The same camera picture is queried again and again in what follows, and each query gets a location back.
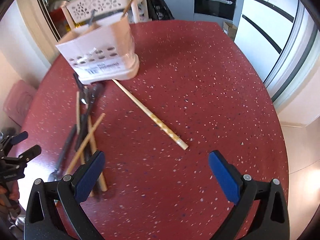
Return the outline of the white plastic utensil holder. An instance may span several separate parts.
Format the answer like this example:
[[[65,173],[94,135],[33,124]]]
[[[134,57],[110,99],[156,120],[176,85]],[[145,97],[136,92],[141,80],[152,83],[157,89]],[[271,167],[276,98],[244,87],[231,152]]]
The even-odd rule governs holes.
[[[56,48],[84,85],[129,80],[139,70],[128,16],[121,12],[69,31]]]

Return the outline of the pink plastic stool stack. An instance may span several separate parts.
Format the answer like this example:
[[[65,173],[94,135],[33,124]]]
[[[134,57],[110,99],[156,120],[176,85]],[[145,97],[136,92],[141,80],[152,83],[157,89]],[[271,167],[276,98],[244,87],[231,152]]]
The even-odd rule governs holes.
[[[20,127],[28,114],[37,90],[23,80],[17,81],[11,88],[3,104],[3,111]]]

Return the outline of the black built-in oven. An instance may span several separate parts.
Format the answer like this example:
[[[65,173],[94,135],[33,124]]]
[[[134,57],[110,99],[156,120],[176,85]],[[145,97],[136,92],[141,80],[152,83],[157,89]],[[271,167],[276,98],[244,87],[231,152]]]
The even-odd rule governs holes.
[[[194,12],[226,20],[234,17],[236,0],[194,0]]]

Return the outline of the cardboard box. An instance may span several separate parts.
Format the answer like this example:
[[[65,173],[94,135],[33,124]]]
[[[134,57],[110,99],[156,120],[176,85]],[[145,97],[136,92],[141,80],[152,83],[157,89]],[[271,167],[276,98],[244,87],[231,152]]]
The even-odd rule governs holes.
[[[224,22],[222,29],[223,32],[234,41],[238,29],[237,26],[232,23]]]

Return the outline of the white refrigerator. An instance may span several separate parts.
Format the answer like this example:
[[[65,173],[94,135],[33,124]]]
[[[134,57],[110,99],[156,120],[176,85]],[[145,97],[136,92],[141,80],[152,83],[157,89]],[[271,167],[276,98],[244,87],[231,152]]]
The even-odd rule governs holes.
[[[300,71],[317,33],[300,0],[244,0],[235,44],[276,101]]]

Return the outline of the long patterned wooden chopstick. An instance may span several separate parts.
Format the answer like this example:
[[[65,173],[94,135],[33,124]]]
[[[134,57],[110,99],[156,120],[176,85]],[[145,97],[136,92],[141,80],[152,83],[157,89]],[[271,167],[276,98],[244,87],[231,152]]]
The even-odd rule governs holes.
[[[166,135],[168,135],[180,148],[186,150],[188,145],[176,135],[161,119],[152,113],[144,104],[142,104],[134,95],[132,95],[117,80],[112,80]]]

